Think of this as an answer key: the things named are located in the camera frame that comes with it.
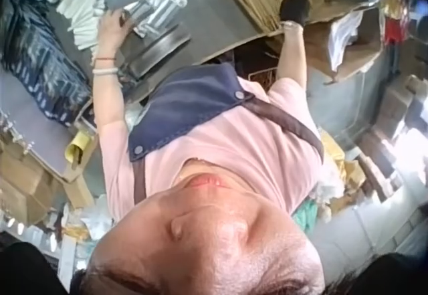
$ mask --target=navy blue apron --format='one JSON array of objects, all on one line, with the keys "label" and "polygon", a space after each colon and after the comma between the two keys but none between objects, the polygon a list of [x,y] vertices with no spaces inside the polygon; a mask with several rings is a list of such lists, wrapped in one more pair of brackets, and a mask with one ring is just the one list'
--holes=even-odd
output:
[{"label": "navy blue apron", "polygon": [[312,145],[324,158],[321,140],[299,120],[264,102],[239,83],[229,64],[195,66],[170,75],[150,96],[144,117],[129,138],[130,160],[134,167],[134,202],[146,198],[144,158],[171,141],[185,136],[196,126],[236,106],[280,125]]}]

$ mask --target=black glove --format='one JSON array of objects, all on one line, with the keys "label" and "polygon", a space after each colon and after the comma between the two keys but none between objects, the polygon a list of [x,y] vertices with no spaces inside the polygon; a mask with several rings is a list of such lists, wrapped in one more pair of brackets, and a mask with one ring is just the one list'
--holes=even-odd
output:
[{"label": "black glove", "polygon": [[293,21],[304,27],[309,9],[309,0],[283,0],[280,7],[281,22]]}]

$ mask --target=workbench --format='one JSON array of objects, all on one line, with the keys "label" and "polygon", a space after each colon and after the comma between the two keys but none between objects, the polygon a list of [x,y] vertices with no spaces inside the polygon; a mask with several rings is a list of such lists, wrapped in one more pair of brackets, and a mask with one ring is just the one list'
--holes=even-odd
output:
[{"label": "workbench", "polygon": [[[120,8],[137,0],[107,0],[109,8]],[[128,102],[142,100],[171,72],[205,62],[227,50],[261,36],[235,0],[188,0],[179,15],[191,34],[191,41],[163,62],[150,76],[142,80],[126,98]],[[135,34],[130,35],[136,42]]]}]

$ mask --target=apron strap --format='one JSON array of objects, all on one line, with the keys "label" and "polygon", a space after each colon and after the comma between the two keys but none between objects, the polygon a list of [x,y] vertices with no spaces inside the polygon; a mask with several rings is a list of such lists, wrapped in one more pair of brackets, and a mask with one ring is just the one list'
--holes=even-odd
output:
[{"label": "apron strap", "polygon": [[146,162],[142,158],[132,163],[134,169],[134,204],[137,205],[147,198],[146,194]]},{"label": "apron strap", "polygon": [[321,161],[324,162],[324,145],[322,141],[307,126],[294,118],[291,114],[256,97],[244,102],[242,106],[255,115],[276,123],[282,128],[283,132],[291,132],[298,138],[309,143],[318,151]]},{"label": "apron strap", "polygon": [[[277,106],[264,102],[259,98],[242,103],[242,106],[254,113],[256,116],[266,118],[282,128],[283,132],[290,132],[298,138],[312,145],[319,153],[324,162],[324,145],[322,141],[303,123],[294,118],[291,114],[281,110]],[[132,163],[134,168],[134,203],[135,205],[147,198],[146,196],[146,167],[145,158]]]}]

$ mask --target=red item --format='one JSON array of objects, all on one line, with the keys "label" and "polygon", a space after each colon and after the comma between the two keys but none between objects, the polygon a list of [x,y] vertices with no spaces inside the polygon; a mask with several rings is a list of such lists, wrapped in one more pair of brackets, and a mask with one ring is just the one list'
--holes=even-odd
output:
[{"label": "red item", "polygon": [[385,23],[385,43],[402,43],[406,39],[407,27],[409,22],[406,19],[391,19],[386,18]]}]

